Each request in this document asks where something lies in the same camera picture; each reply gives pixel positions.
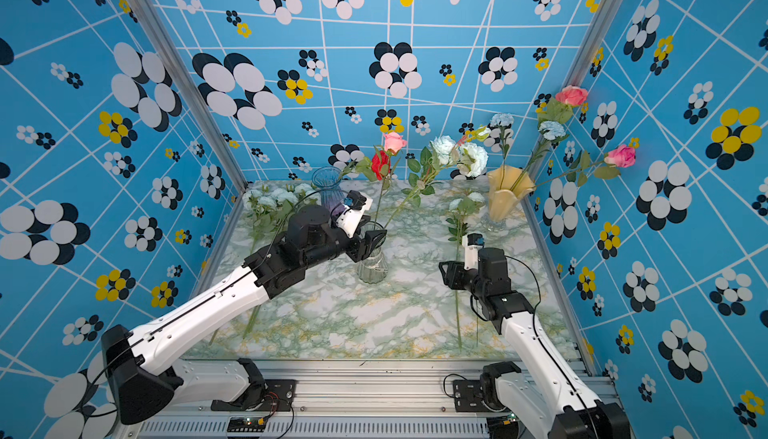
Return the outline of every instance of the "yellow flower print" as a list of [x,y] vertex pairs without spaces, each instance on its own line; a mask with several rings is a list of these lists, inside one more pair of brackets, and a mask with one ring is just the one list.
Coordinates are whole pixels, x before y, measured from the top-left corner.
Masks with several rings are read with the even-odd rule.
[[247,39],[248,37],[250,37],[251,30],[248,27],[248,24],[246,24],[245,22],[240,22],[239,24],[237,24],[237,33]]

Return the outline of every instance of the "green marble surface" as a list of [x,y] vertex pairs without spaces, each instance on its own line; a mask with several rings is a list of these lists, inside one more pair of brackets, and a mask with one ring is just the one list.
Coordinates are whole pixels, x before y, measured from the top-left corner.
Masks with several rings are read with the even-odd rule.
[[[286,183],[268,184],[275,187]],[[399,192],[405,187],[405,181],[398,181],[384,195],[380,223],[386,222],[405,197]],[[379,183],[344,181],[342,188],[371,195],[375,209]],[[457,325],[457,292],[442,283],[437,269],[439,261],[456,258],[456,242],[448,241],[448,204],[472,191],[485,194],[488,180],[447,181],[435,189],[437,194],[422,196],[420,208],[406,206],[389,225],[383,246],[389,274],[383,282],[361,282],[352,261],[339,257],[307,271],[304,281],[257,310],[228,322],[191,348],[185,358],[518,359],[490,322],[475,317],[465,291],[458,292]],[[247,214],[244,211],[237,223],[216,280],[270,240],[254,243]],[[504,249],[535,271],[542,288],[542,303],[536,313],[562,355],[579,359],[522,209],[518,206],[498,231],[488,230],[487,206],[466,222],[468,232],[482,233],[487,245]],[[508,262],[513,287],[535,304],[538,292],[531,273],[517,262]],[[255,319],[253,329],[245,334],[251,319]]]

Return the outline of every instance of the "wall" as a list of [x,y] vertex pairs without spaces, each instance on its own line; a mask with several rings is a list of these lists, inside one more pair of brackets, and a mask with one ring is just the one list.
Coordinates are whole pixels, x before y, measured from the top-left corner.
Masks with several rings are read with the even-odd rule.
[[[308,179],[370,155],[390,130],[418,154],[496,112],[519,116],[508,163],[524,164],[536,109],[561,86],[601,0],[152,1],[255,181]],[[500,140],[487,144],[491,168]]]
[[585,81],[588,106],[540,180],[582,150],[632,144],[638,161],[531,197],[586,348],[640,439],[768,430],[767,10],[625,0]]
[[0,437],[102,437],[101,333],[189,297],[235,191],[124,0],[0,3]]

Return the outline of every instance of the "cable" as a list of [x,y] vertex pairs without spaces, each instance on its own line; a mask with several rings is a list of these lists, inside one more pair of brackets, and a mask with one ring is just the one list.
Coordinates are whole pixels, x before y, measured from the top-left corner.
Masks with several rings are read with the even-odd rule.
[[458,377],[461,377],[462,379],[464,379],[465,381],[469,381],[469,379],[467,379],[466,377],[464,377],[464,376],[462,376],[460,374],[453,374],[453,373],[443,377],[443,379],[442,379],[442,393],[444,395],[450,397],[451,399],[456,399],[456,396],[451,396],[450,394],[448,394],[446,392],[446,379],[449,378],[450,376],[458,376]]

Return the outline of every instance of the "artificial flower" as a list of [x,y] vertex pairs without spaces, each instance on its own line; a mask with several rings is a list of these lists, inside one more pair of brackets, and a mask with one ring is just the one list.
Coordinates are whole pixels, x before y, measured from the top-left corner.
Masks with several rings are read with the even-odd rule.
[[604,161],[606,164],[615,165],[616,167],[629,167],[634,165],[634,154],[635,149],[633,147],[622,144],[610,151],[605,156]]
[[581,104],[587,100],[587,89],[576,86],[567,86],[561,92],[555,94],[554,98],[566,106],[581,106]]

